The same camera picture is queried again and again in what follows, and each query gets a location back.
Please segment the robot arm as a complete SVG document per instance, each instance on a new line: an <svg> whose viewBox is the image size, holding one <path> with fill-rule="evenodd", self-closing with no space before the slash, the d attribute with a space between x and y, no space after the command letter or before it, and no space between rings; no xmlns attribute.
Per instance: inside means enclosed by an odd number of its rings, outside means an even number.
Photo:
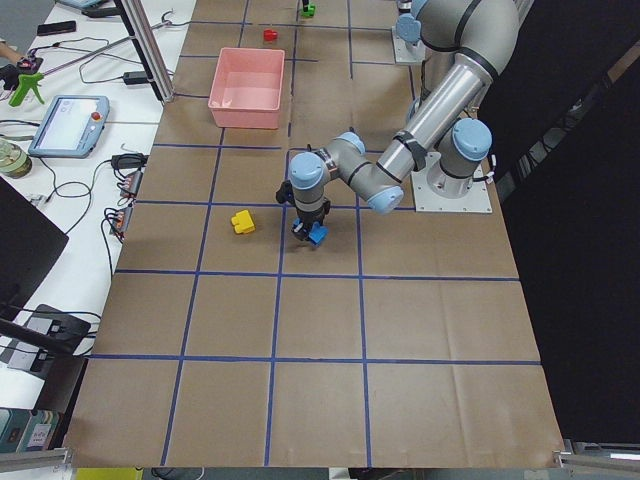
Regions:
<svg viewBox="0 0 640 480"><path fill-rule="evenodd" d="M289 163L288 178L276 193L280 204L297 212L291 228L300 241L320 244L327 235L324 218L330 200L324 187L340 179L370 209L386 214L404 197L403 180L426 169L432 147L441 158L430 168L432 191L460 198L474 182L478 164L487 157L492 134L480 120L461 118L478 92L489 87L507 66L516 46L520 20L512 1L414 1L399 16L395 30L407 43L453 56L448 71L428 96L419 98L406 126L395 133L376 162L365 157L365 146L353 132L327 145L297 154Z"/></svg>

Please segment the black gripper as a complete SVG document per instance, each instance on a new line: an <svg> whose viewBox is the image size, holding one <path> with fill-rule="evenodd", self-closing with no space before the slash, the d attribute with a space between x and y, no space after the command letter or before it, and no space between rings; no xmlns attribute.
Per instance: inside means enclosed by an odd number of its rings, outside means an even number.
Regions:
<svg viewBox="0 0 640 480"><path fill-rule="evenodd" d="M313 223L315 221L324 225L325 216L329 213L331 208L331 202L329 199L324 198L320 207L314 211L304 211L299 207L296 207L297 217L305 223Z"/></svg>

